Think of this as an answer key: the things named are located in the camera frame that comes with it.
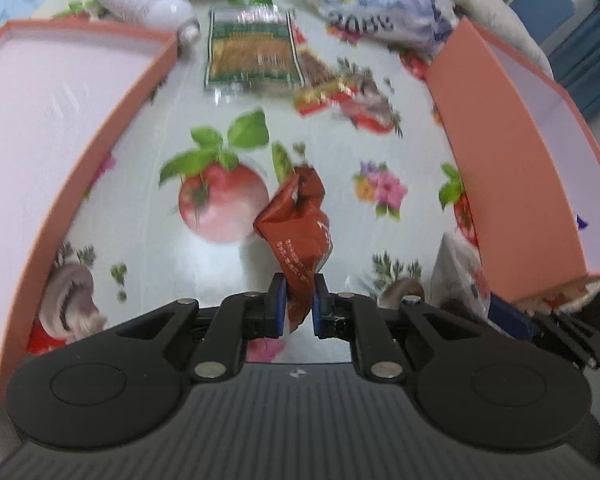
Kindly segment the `floral fruit print tablecloth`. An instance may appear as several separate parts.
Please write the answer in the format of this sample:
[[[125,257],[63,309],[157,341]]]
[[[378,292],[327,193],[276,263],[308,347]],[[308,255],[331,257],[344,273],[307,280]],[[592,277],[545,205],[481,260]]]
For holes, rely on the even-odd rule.
[[[265,289],[280,269],[257,215],[300,166],[317,171],[327,283],[394,309],[431,299],[446,232],[478,249],[464,185],[426,84],[429,58],[302,15],[297,44],[373,72],[355,98],[301,116],[295,96],[212,104],[179,66],[102,164],[59,248],[31,337],[43,353],[177,296],[202,307]]]

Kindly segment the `green tofu snack packet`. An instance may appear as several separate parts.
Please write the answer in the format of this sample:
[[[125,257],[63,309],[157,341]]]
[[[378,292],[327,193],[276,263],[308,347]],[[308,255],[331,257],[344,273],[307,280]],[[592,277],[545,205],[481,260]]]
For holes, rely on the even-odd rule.
[[[213,8],[209,18],[205,88],[305,86],[291,12],[251,4]]]

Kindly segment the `blue chair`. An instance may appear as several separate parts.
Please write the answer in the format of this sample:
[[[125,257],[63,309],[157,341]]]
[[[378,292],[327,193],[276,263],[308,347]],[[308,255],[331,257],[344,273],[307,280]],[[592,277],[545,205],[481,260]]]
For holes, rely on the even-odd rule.
[[[510,8],[536,44],[546,41],[575,12],[572,0],[512,0]]]

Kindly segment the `pink box right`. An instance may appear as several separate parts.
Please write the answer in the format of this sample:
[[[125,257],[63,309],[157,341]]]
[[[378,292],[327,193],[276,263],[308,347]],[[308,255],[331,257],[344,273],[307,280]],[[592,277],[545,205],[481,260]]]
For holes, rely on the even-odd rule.
[[[427,73],[486,280],[513,304],[600,279],[600,148],[560,84],[462,20]]]

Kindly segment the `clear red snack packet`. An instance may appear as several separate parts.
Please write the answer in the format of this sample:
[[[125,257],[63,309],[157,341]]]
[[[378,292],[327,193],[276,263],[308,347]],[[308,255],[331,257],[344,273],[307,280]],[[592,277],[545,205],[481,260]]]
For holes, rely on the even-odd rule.
[[[371,70],[351,63],[347,58],[338,58],[338,66],[333,68],[309,47],[300,48],[298,60],[305,86],[295,95],[293,107],[301,116],[355,98],[361,92],[363,82],[370,81],[373,76]]]

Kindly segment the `grey triangular snack packet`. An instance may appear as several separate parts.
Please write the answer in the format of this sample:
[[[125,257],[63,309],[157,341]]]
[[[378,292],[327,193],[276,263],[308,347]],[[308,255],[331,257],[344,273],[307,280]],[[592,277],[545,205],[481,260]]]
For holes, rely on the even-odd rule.
[[[449,301],[471,320],[485,322],[490,310],[488,286],[478,249],[459,234],[446,232],[431,274],[431,304],[441,308]]]

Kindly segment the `red snack wrapper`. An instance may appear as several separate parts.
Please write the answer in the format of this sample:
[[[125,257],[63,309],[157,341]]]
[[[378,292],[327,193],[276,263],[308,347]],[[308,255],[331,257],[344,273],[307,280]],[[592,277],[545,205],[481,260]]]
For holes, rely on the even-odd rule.
[[[312,167],[297,167],[253,228],[263,237],[279,263],[288,285],[287,319],[296,330],[312,307],[315,275],[332,251],[330,224],[321,210],[325,189]]]

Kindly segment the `crumpled blue white plastic bag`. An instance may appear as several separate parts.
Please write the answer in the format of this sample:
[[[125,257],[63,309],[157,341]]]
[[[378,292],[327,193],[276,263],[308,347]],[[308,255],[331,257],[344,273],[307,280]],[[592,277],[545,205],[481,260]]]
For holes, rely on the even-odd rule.
[[[435,54],[459,24],[450,0],[304,0],[331,26]]]

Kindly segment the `white spray bottle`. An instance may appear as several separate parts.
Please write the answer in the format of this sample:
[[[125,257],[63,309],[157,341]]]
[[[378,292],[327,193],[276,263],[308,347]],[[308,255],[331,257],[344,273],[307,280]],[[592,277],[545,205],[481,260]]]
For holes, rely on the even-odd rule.
[[[174,32],[178,42],[190,46],[200,36],[200,24],[188,0],[95,0],[124,23]]]

